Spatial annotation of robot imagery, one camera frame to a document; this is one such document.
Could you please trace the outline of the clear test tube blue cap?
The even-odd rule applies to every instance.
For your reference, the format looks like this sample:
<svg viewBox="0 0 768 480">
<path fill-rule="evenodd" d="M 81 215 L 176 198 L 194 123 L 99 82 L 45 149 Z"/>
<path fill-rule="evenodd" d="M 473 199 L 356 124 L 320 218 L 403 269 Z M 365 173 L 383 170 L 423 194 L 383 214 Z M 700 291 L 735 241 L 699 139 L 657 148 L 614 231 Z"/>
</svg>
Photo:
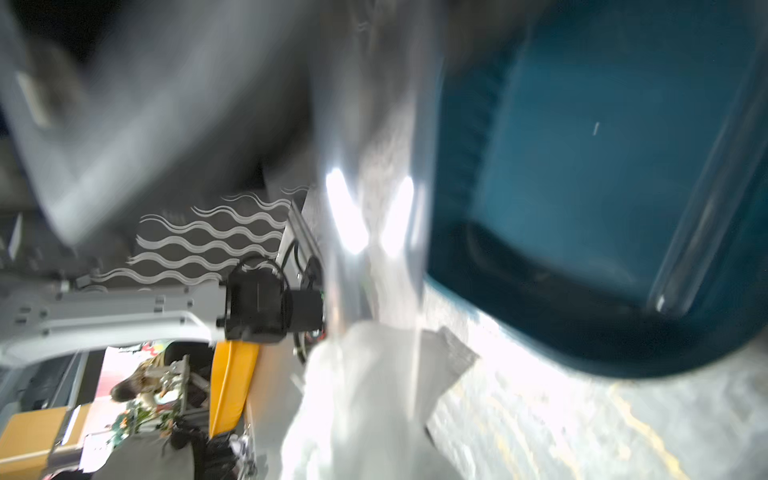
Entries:
<svg viewBox="0 0 768 480">
<path fill-rule="evenodd" d="M 687 314 L 767 150 L 767 64 L 755 62 L 676 227 L 646 308 Z"/>
<path fill-rule="evenodd" d="M 434 1 L 324 1 L 310 73 L 329 330 L 419 317 L 443 58 Z"/>
</svg>

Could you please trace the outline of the white wipe cloth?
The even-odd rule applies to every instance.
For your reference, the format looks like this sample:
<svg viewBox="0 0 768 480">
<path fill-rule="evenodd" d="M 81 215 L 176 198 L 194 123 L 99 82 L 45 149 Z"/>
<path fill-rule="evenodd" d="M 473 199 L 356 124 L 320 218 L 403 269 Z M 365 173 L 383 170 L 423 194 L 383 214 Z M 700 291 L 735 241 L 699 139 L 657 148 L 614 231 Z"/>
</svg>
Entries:
<svg viewBox="0 0 768 480">
<path fill-rule="evenodd" d="M 449 329 L 360 322 L 310 354 L 283 479 L 458 479 L 427 422 L 475 363 Z"/>
</svg>

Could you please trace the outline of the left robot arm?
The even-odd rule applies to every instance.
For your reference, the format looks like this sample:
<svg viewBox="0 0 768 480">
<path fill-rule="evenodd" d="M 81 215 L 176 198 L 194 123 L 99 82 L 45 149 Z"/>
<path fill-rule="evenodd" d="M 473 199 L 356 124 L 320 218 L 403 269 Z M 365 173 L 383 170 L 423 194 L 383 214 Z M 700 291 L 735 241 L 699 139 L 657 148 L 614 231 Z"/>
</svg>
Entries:
<svg viewBox="0 0 768 480">
<path fill-rule="evenodd" d="M 1 5 L 1 362 L 216 342 L 310 188 L 317 1 Z"/>
</svg>

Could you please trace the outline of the teal plastic tray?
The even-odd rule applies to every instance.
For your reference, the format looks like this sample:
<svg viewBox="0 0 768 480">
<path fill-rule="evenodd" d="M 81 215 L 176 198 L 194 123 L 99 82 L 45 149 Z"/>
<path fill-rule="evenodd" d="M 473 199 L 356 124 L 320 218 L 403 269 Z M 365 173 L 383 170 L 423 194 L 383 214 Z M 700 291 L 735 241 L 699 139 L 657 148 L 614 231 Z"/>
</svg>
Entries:
<svg viewBox="0 0 768 480">
<path fill-rule="evenodd" d="M 686 315 L 646 308 L 763 1 L 456 1 L 432 285 L 574 369 L 654 378 L 767 325 L 767 150 Z"/>
</svg>

